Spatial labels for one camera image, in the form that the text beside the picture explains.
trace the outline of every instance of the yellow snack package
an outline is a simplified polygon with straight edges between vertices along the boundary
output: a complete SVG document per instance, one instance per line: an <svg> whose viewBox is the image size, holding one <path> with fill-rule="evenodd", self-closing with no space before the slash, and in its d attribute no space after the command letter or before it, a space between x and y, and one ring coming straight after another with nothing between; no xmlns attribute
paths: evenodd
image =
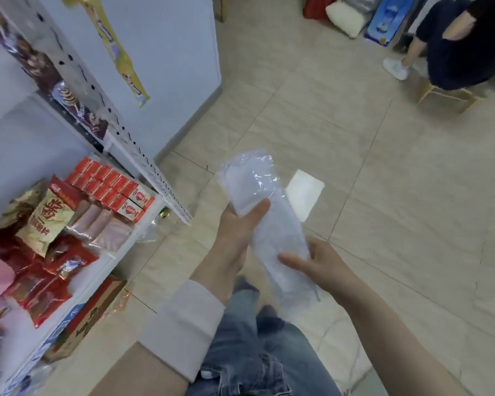
<svg viewBox="0 0 495 396"><path fill-rule="evenodd" d="M139 106L144 106L147 100L150 99L150 96L145 91L138 75L134 71L132 60L123 46L121 46L121 43L119 43L119 40L115 35L116 33L106 17L101 0L62 0L62 2L70 8L76 4L81 4L84 7L93 26L95 26L95 29L103 39L103 43L108 50L108 53L110 53L117 71L130 87L136 99L138 99Z"/></svg>

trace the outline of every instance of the person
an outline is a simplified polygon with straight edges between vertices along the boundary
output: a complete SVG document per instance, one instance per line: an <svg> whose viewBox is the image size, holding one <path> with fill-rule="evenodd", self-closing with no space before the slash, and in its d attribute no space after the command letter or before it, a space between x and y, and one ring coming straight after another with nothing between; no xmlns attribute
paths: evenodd
<svg viewBox="0 0 495 396"><path fill-rule="evenodd" d="M91 396L340 395L300 330L270 306L256 315L257 289L237 279L253 230L269 207L264 199L244 217L225 209L207 256ZM328 242L308 243L310 260L281 253L280 261L344 307L390 396L466 396Z"/></svg>
<svg viewBox="0 0 495 396"><path fill-rule="evenodd" d="M474 86L495 75L495 0L441 0L429 10L403 59L383 67L403 81L427 46L431 83L444 90Z"/></svg>

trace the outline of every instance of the white metal shelf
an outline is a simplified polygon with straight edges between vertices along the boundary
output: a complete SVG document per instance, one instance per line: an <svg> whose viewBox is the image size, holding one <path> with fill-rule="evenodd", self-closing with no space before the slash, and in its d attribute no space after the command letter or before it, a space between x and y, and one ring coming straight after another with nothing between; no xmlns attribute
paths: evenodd
<svg viewBox="0 0 495 396"><path fill-rule="evenodd" d="M97 261L83 269L70 283L72 298L59 307L38 329L26 311L14 308L0 319L6 335L0 343L0 396L10 395L19 382L40 360L59 333L80 311L132 245L166 206L160 195L135 225L130 237L114 255L102 253Z"/></svg>

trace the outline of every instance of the white sneaker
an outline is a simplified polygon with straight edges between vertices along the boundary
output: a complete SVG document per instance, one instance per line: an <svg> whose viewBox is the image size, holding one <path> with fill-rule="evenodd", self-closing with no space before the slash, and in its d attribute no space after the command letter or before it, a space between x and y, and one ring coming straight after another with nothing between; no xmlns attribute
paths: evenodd
<svg viewBox="0 0 495 396"><path fill-rule="evenodd" d="M386 58L383 60L383 68L399 81L404 81L409 76L409 68L402 66L399 59Z"/></svg>

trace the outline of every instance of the tiled floor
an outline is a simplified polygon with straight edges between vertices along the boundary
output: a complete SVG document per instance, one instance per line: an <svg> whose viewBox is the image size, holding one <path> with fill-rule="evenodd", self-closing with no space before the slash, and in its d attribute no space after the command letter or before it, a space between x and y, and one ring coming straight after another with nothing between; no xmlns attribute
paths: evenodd
<svg viewBox="0 0 495 396"><path fill-rule="evenodd" d="M132 250L131 303L94 327L43 394L93 388L137 338L146 306L211 247L227 203L220 163L264 146L284 184L297 169L325 184L306 231L330 240L475 396L495 396L495 91L460 116L438 96L417 106L415 75L396 82L382 47L304 20L300 0L229 2L216 24L223 94L161 165L192 225L171 219L160 245ZM341 388L370 368L328 295L295 321Z"/></svg>

